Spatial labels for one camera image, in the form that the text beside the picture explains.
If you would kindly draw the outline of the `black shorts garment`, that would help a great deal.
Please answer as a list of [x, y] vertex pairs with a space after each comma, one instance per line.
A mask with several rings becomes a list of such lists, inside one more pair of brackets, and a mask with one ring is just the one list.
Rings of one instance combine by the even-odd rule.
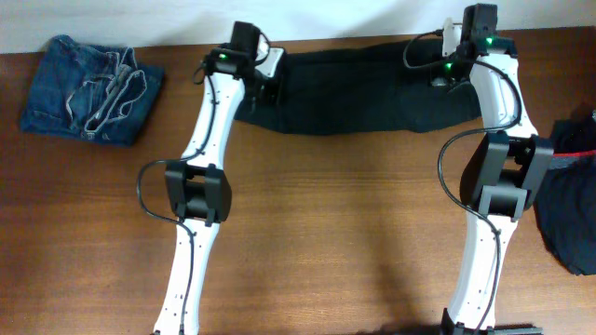
[[427, 85], [428, 70], [404, 65], [432, 62], [440, 54], [441, 42], [433, 39], [289, 54], [280, 65], [279, 104], [251, 112], [244, 100], [235, 119], [283, 134], [325, 136], [425, 133], [480, 117], [473, 86], [447, 93]]

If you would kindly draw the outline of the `blue denim jeans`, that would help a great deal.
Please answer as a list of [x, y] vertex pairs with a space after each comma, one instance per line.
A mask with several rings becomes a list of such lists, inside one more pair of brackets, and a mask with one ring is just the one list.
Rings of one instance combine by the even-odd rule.
[[130, 146], [163, 78], [164, 69], [138, 62], [132, 47], [83, 44], [56, 35], [34, 76], [20, 129]]

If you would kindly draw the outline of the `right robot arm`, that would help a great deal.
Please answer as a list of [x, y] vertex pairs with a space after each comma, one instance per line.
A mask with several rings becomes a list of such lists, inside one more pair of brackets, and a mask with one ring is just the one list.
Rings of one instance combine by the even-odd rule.
[[461, 24], [443, 24], [443, 66], [461, 69], [478, 97], [481, 143], [450, 198], [467, 215], [462, 266], [441, 334], [498, 334], [495, 300], [508, 243], [535, 201], [553, 156], [526, 112], [517, 48], [496, 31], [497, 7], [468, 6]]

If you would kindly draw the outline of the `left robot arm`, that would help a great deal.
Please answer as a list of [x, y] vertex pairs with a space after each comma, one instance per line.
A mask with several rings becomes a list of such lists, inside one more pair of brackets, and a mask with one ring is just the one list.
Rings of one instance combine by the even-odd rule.
[[272, 47], [257, 26], [237, 21], [230, 41], [201, 62], [204, 92], [192, 137], [180, 158], [164, 163], [176, 246], [155, 334], [199, 332], [210, 251], [232, 203], [224, 173], [230, 130], [241, 103], [256, 102], [265, 87], [276, 82], [284, 55], [284, 49]]

